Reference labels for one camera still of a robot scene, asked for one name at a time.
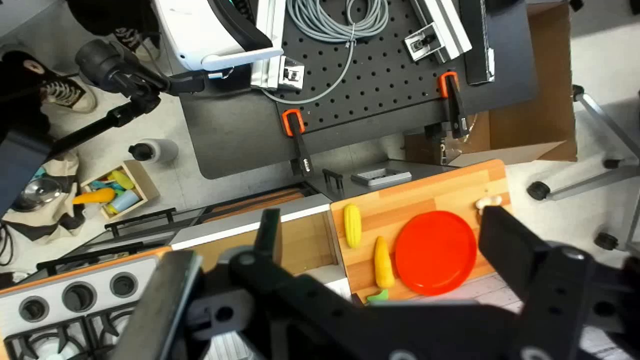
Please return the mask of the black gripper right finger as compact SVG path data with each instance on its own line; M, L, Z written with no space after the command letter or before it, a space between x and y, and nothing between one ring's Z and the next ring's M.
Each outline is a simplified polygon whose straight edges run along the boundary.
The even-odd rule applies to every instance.
M503 206L487 206L481 252L504 281L530 281L550 247Z

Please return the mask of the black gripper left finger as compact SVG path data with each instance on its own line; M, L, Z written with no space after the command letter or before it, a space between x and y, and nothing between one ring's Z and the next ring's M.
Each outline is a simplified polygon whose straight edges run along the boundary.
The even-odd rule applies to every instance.
M260 218L260 226L256 232L254 252L263 259L271 259L274 262L281 261L282 249L281 249L281 211L278 209L266 209Z

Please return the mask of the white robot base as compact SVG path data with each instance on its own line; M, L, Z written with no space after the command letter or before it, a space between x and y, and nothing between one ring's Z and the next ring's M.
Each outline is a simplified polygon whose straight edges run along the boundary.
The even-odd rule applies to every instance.
M286 0L152 0L178 64L219 72L282 54Z

